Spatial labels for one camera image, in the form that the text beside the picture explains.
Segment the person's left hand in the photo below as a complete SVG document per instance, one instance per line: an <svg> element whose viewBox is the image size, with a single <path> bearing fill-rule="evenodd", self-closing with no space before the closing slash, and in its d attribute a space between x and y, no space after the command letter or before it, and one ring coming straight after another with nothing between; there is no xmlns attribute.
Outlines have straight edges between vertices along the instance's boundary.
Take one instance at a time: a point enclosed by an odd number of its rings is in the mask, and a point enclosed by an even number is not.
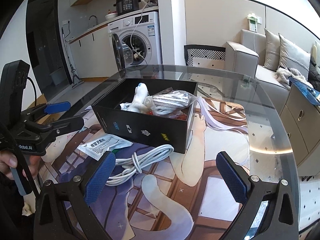
<svg viewBox="0 0 320 240"><path fill-rule="evenodd" d="M30 156L28 165L31 175L35 179L38 174L38 168L40 164L41 157L40 156ZM0 153L0 171L3 173L7 178L13 180L13 175L11 172L11 168L17 167L17 158L10 152L10 151L1 151Z"/></svg>

